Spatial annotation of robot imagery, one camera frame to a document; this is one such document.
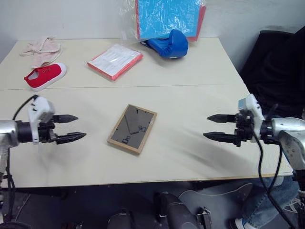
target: jeans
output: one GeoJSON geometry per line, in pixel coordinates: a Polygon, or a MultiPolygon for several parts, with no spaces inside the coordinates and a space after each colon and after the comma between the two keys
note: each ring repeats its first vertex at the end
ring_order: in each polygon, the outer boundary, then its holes
{"type": "MultiPolygon", "coordinates": [[[[269,187],[273,177],[264,178],[266,186],[269,187]]],[[[278,214],[270,202],[266,191],[258,178],[250,179],[254,185],[242,209],[243,218],[251,226],[260,229],[278,214]]],[[[271,191],[272,197],[284,208],[292,199],[297,197],[299,185],[292,177],[278,177],[271,191]]]]}

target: red sneaker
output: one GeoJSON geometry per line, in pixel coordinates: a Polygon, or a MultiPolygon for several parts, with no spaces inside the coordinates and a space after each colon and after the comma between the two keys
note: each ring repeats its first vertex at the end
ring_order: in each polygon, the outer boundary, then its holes
{"type": "Polygon", "coordinates": [[[24,80],[34,91],[41,91],[60,80],[67,72],[63,63],[55,63],[49,66],[35,68],[24,80]]]}

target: table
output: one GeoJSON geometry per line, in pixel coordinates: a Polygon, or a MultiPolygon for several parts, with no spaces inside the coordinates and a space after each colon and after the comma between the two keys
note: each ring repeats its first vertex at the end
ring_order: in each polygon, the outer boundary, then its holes
{"type": "MultiPolygon", "coordinates": [[[[102,185],[131,182],[210,180],[257,177],[256,144],[219,143],[202,133],[232,133],[234,124],[208,121],[210,115],[235,114],[239,99],[248,95],[217,38],[201,39],[180,60],[163,60],[152,50],[118,81],[111,82],[86,66],[86,61],[116,40],[65,40],[58,58],[68,66],[64,78],[39,94],[56,114],[79,120],[56,125],[55,132],[86,132],[83,139],[63,145],[32,143],[11,149],[11,172],[17,187],[102,185]],[[106,139],[127,104],[158,113],[139,156],[107,144],[106,139]]],[[[34,92],[23,77],[31,58],[19,57],[26,42],[18,42],[0,64],[0,120],[11,119],[34,92]]],[[[27,120],[26,109],[19,118],[27,120]]],[[[263,175],[276,169],[278,149],[264,145],[263,175]]],[[[284,159],[280,175],[292,172],[284,159]]]]}

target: pink cloth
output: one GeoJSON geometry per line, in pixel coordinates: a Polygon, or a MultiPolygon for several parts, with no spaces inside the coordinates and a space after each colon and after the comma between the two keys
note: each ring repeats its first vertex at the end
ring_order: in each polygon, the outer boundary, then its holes
{"type": "Polygon", "coordinates": [[[34,55],[32,68],[39,68],[54,61],[61,54],[61,44],[54,37],[41,37],[35,42],[29,42],[20,56],[34,55]]]}

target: wooden picture frame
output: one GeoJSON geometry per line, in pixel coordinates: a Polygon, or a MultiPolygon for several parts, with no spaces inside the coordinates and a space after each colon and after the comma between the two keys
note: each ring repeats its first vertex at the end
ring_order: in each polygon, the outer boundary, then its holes
{"type": "Polygon", "coordinates": [[[115,127],[113,128],[113,130],[111,131],[108,139],[107,139],[107,142],[110,143],[110,144],[113,144],[115,146],[119,146],[119,147],[122,147],[124,149],[127,149],[128,151],[131,151],[133,153],[136,153],[136,154],[140,154],[142,152],[142,149],[144,147],[144,144],[148,138],[148,135],[153,127],[153,124],[154,124],[154,121],[157,117],[157,113],[156,112],[153,112],[153,111],[150,111],[150,110],[147,110],[147,109],[144,109],[144,108],[141,108],[141,107],[138,107],[138,106],[135,106],[135,105],[132,105],[132,104],[128,104],[127,107],[125,108],[123,114],[121,115],[120,119],[118,120],[118,122],[116,123],[115,127]],[[128,109],[130,107],[135,107],[137,109],[137,113],[138,113],[138,110],[139,111],[144,111],[145,113],[149,113],[149,114],[152,114],[152,118],[150,119],[150,122],[149,122],[149,125],[148,127],[146,127],[146,131],[145,131],[145,134],[144,136],[142,137],[142,140],[141,140],[141,143],[139,145],[138,148],[135,148],[135,147],[132,147],[132,146],[129,146],[123,142],[119,142],[118,140],[113,140],[113,136],[115,134],[116,131],[118,131],[118,126],[122,123],[122,122],[126,122],[127,123],[127,119],[126,121],[124,121],[123,119],[126,118],[126,112],[128,111],[128,109]]]}

